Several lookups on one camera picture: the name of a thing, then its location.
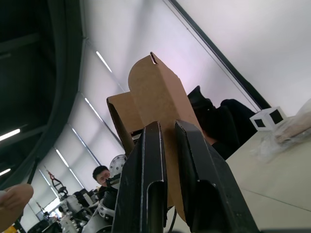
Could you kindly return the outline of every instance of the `black square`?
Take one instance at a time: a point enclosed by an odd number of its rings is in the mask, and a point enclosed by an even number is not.
[[[283,120],[283,118],[282,118],[282,116],[278,110],[275,110],[272,113],[270,113],[270,116],[271,116],[271,118],[275,124],[278,124]]]
[[[262,119],[256,119],[254,120],[256,125],[259,127],[259,128],[262,128],[262,127],[266,127],[262,121]]]

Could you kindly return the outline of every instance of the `yellow object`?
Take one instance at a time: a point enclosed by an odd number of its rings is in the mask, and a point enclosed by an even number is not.
[[[4,231],[4,233],[17,233],[17,230],[15,229],[15,227],[10,226],[8,229]]]

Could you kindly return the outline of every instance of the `person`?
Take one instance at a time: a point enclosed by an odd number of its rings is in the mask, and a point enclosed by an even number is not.
[[[0,232],[5,231],[18,219],[33,194],[33,188],[27,183],[0,192]]]
[[[106,166],[98,166],[93,171],[93,178],[101,187],[98,190],[98,197],[102,199],[107,189],[106,180],[110,178],[110,171]]]

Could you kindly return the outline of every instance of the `hand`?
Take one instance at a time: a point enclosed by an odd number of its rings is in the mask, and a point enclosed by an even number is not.
[[[0,206],[14,210],[17,207],[25,206],[33,194],[34,190],[29,184],[13,186],[0,198]]]

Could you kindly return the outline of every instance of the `clear plastic bag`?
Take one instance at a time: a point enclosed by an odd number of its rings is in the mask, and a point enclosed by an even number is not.
[[[311,99],[308,100],[294,117],[284,120],[277,128],[266,135],[255,155],[269,162],[278,153],[289,147],[311,139]]]

